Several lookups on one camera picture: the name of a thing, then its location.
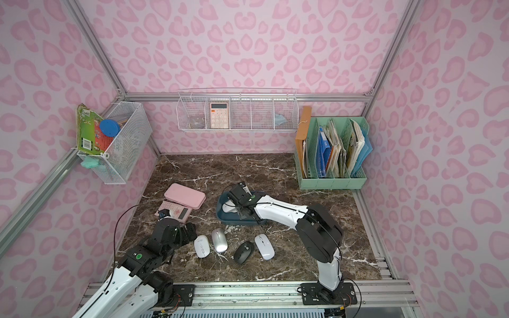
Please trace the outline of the white rounded mouse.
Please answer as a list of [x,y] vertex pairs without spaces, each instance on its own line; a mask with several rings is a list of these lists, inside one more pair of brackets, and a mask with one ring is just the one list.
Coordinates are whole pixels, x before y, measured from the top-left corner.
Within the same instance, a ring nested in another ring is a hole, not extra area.
[[222,211],[224,213],[237,213],[238,212],[236,205],[231,200],[226,201],[222,205]]

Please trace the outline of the teal storage box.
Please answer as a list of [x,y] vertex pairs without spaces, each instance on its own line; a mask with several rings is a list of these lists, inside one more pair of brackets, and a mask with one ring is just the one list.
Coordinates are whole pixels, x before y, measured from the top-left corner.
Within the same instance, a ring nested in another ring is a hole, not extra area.
[[254,219],[241,219],[236,211],[225,212],[223,205],[228,201],[227,193],[224,192],[220,195],[216,205],[216,216],[224,225],[253,227],[267,224],[267,220],[255,221]]

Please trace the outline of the white ribbed mouse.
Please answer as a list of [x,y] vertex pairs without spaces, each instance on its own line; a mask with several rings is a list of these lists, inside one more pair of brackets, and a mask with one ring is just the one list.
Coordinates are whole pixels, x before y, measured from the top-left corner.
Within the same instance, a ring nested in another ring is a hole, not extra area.
[[210,254],[209,240],[205,235],[199,235],[194,241],[194,248],[198,258],[206,258]]

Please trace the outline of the silver mouse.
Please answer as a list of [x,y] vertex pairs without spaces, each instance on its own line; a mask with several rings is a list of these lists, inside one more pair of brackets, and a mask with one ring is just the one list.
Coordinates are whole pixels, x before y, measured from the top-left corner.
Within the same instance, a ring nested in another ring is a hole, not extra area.
[[228,250],[228,242],[225,232],[222,228],[217,228],[211,234],[213,246],[216,253],[224,253]]

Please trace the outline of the black Lecoo mouse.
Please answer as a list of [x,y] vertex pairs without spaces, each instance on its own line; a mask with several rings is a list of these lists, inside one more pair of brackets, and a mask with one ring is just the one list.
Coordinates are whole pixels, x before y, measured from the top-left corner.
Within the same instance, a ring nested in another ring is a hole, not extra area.
[[239,245],[234,253],[233,259],[238,265],[243,265],[253,254],[254,245],[250,241],[245,241]]

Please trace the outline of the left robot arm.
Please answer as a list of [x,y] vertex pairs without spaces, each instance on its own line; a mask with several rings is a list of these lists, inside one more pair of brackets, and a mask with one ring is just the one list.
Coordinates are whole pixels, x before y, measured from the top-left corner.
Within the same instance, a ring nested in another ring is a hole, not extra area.
[[192,305],[196,286],[176,287],[157,268],[197,237],[193,223],[171,218],[158,221],[152,235],[124,254],[109,278],[74,316],[140,317],[155,306],[185,310]]

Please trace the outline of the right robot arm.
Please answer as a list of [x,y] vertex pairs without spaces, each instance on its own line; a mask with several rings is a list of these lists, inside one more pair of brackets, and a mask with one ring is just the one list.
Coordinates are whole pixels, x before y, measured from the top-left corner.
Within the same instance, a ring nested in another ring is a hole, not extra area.
[[250,193],[243,182],[229,189],[230,207],[242,219],[273,221],[298,233],[308,254],[318,263],[318,283],[334,292],[343,282],[343,229],[321,204],[294,205],[262,193]]

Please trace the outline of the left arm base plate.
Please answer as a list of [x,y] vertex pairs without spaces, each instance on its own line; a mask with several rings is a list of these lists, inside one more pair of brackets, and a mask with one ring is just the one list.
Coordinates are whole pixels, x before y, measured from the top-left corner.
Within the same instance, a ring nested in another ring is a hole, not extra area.
[[189,307],[193,304],[196,285],[167,284],[159,291],[157,307]]

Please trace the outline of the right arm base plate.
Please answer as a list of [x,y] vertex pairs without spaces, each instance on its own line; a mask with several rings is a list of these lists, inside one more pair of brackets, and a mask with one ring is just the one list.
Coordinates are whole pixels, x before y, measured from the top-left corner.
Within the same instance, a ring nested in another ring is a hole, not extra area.
[[341,282],[338,288],[330,291],[319,283],[303,283],[297,288],[305,306],[338,305],[352,306],[358,304],[353,283]]

